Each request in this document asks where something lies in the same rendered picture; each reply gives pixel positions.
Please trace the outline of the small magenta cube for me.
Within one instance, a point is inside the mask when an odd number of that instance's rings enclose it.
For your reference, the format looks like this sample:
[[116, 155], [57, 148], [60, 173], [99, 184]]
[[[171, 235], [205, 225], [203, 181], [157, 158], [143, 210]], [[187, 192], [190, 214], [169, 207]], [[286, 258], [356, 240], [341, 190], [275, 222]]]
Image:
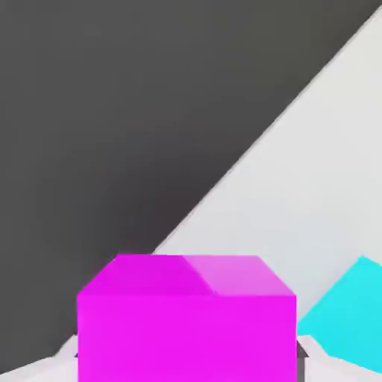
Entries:
[[295, 293], [254, 255], [120, 254], [77, 312], [78, 382], [296, 382]]

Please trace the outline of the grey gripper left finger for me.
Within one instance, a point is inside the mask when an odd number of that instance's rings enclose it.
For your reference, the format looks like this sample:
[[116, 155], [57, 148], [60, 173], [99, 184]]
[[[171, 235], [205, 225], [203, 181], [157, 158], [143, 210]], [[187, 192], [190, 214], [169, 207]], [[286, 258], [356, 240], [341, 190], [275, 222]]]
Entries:
[[71, 336], [53, 357], [0, 375], [0, 382], [78, 382], [78, 336]]

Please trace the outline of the large cyan box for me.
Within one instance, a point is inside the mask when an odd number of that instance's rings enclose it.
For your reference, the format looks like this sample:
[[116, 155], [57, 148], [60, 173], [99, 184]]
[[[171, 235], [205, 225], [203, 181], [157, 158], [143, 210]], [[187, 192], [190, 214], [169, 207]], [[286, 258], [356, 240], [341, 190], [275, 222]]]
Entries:
[[359, 257], [299, 320], [297, 334], [382, 375], [382, 265]]

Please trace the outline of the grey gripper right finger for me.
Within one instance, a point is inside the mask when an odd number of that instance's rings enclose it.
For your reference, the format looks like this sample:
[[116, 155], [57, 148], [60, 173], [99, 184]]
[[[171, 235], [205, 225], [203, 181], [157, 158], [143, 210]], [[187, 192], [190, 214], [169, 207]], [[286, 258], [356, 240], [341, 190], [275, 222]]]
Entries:
[[329, 356], [312, 336], [298, 336], [307, 352], [305, 382], [382, 382], [382, 374]]

